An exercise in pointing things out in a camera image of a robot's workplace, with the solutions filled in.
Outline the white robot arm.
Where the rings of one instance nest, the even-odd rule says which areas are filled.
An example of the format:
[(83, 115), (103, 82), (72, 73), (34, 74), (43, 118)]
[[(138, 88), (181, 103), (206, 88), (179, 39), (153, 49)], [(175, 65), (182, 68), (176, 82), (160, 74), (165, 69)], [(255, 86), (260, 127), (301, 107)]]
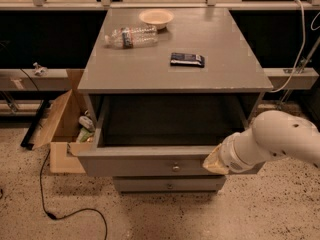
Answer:
[(270, 110), (223, 140), (204, 160), (209, 172), (242, 173), (260, 163), (292, 157), (320, 167), (320, 132), (307, 119)]

